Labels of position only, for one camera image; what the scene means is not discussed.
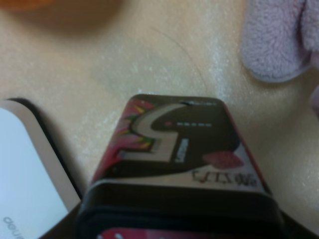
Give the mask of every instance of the pink fabric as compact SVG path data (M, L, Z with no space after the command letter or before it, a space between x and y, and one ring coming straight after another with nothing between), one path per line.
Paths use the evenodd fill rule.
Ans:
M319 68L319 0L247 0L242 58L265 82Z

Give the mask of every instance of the white device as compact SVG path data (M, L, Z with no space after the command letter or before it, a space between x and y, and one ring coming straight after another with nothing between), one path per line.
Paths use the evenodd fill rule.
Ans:
M37 239L79 202L34 114L0 101L0 239Z

